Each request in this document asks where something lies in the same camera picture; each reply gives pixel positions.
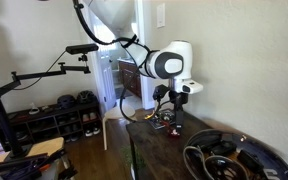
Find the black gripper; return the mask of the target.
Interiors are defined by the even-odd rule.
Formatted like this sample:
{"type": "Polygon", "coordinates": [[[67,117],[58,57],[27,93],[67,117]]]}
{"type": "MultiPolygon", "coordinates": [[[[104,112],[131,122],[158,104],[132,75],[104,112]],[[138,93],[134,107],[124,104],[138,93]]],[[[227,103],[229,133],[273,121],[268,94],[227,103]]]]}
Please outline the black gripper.
{"type": "Polygon", "coordinates": [[[188,95],[186,93],[177,93],[175,91],[169,92],[169,98],[174,105],[173,111],[175,114],[176,132],[183,131],[183,105],[188,102],[188,95]]]}

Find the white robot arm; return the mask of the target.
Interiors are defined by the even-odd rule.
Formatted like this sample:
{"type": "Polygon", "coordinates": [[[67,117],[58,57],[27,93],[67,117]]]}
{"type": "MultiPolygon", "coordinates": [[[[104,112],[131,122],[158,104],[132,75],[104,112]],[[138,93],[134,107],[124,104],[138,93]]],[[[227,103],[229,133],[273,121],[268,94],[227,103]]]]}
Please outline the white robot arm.
{"type": "Polygon", "coordinates": [[[100,45],[120,44],[129,54],[141,75],[170,82],[168,92],[174,103],[174,135],[183,127],[182,105],[189,94],[195,94],[203,86],[192,79],[192,45],[185,40],[173,40],[166,47],[153,50],[144,42],[144,34],[132,28],[133,15],[138,14],[136,0],[85,0],[87,8],[114,34],[110,40],[102,40],[84,22],[81,24],[88,36],[100,45]]]}

